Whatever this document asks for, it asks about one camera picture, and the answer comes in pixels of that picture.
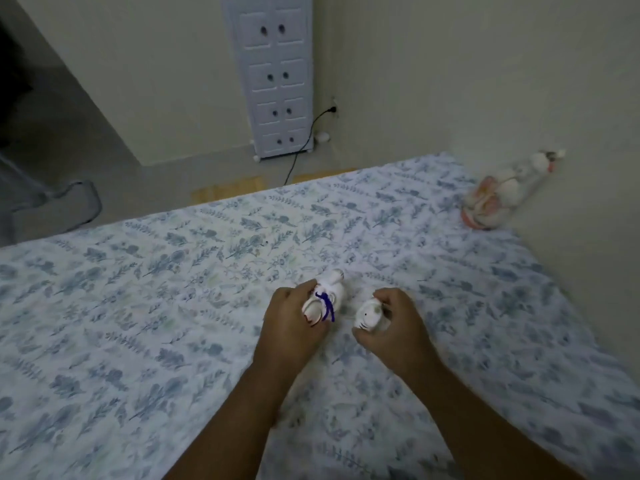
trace floral bedsheet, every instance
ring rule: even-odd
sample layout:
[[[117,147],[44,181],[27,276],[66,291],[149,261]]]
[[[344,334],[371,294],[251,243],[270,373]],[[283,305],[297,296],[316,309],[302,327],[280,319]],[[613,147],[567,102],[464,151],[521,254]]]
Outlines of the floral bedsheet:
[[[431,155],[0,250],[0,477],[161,478],[249,363],[272,292],[333,267],[347,303],[261,478],[459,477],[350,334],[385,286],[537,443],[590,477],[637,473],[638,387],[516,235],[461,224],[470,185]]]

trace white cabinet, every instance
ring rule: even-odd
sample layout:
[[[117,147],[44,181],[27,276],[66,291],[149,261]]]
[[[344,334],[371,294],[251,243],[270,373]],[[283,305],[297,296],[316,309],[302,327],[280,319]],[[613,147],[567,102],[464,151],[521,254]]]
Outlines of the white cabinet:
[[[221,1],[256,153],[299,151],[313,122],[312,0]]]

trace purple pipe cleaner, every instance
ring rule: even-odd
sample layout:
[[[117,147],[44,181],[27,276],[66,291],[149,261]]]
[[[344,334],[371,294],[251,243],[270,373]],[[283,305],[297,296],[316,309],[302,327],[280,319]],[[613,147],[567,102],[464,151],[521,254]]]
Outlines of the purple pipe cleaner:
[[[333,314],[333,304],[329,299],[329,295],[327,295],[327,293],[322,293],[322,294],[315,293],[315,295],[318,298],[320,298],[322,301],[324,301],[324,305],[326,308],[326,313],[324,314],[324,317],[322,317],[322,321],[324,321],[329,316],[329,312],[331,312],[331,321],[335,322],[335,315]]]

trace forearm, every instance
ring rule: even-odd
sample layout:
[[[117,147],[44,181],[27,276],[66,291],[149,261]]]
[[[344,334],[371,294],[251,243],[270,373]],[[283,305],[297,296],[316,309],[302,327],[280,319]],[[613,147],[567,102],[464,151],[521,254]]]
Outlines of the forearm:
[[[264,445],[295,376],[252,364],[165,479],[255,478]]]
[[[476,396],[434,350],[403,378],[438,425],[465,478],[580,479]]]

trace white wall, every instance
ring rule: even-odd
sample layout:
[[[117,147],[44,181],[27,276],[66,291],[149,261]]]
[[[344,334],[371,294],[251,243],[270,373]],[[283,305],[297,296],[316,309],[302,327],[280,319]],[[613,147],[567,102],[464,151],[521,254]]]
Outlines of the white wall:
[[[447,150],[482,175],[568,149],[512,224],[640,378],[640,0],[317,4],[345,167]]]
[[[35,67],[62,67],[60,57],[47,43],[16,0],[0,0],[0,20],[22,47],[24,58]]]
[[[144,165],[249,143],[219,0],[18,0]]]

